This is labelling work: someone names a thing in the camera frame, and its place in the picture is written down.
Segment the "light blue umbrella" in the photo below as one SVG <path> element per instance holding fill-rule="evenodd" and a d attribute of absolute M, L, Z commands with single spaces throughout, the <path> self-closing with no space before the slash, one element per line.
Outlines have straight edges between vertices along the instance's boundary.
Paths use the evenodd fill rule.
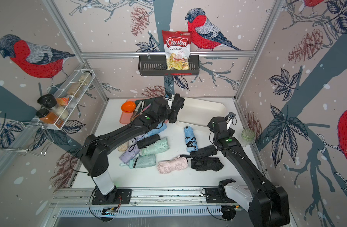
<path fill-rule="evenodd" d="M 159 134 L 160 132 L 164 131 L 166 128 L 167 128 L 167 125 L 164 122 L 162 122 L 162 124 L 160 126 L 158 126 L 157 128 L 154 128 L 151 131 L 145 133 L 144 137 L 148 138 L 150 136 Z"/>

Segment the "blue patterned umbrella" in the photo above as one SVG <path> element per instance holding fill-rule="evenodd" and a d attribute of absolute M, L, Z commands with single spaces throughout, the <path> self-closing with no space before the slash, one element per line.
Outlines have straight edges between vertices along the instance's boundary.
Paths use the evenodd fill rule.
<path fill-rule="evenodd" d="M 194 135 L 193 129 L 190 126 L 184 128 L 185 143 L 187 146 L 187 152 L 198 151 L 198 144 Z"/>

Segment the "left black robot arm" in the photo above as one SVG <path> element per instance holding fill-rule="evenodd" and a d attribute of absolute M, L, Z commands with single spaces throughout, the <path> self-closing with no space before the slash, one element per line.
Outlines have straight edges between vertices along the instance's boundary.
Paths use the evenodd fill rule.
<path fill-rule="evenodd" d="M 157 97 L 151 106 L 131 123 L 110 133 L 98 137 L 92 134 L 86 138 L 78 157 L 102 195 L 106 196 L 116 188 L 108 172 L 108 155 L 123 143 L 155 129 L 166 121 L 170 114 L 168 101 Z"/>

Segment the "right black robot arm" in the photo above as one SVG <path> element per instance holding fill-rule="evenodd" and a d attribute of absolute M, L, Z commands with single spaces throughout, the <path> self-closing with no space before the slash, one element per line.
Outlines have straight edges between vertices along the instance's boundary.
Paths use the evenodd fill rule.
<path fill-rule="evenodd" d="M 217 116 L 207 126 L 214 134 L 214 145 L 235 166 L 248 189 L 245 190 L 233 179 L 228 179 L 223 182 L 224 195 L 248 212 L 255 227 L 281 227 L 289 224 L 287 192 L 283 187 L 275 186 L 252 163 L 234 137 L 234 130 L 228 126 L 229 122 L 228 116 Z"/>

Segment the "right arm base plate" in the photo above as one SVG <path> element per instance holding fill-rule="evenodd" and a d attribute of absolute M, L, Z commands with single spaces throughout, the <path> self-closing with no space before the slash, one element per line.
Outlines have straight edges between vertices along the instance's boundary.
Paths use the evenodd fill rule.
<path fill-rule="evenodd" d="M 217 188 L 203 188 L 201 193 L 205 196 L 206 203 L 235 203 L 234 200 L 221 195 Z"/>

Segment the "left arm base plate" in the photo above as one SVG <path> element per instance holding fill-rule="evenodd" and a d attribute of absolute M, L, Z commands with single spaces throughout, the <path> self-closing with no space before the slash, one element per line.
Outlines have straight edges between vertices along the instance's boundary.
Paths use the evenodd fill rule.
<path fill-rule="evenodd" d="M 99 189 L 96 189 L 91 203 L 93 205 L 126 205 L 130 203 L 132 192 L 132 189 L 115 188 L 109 194 L 103 195 Z"/>

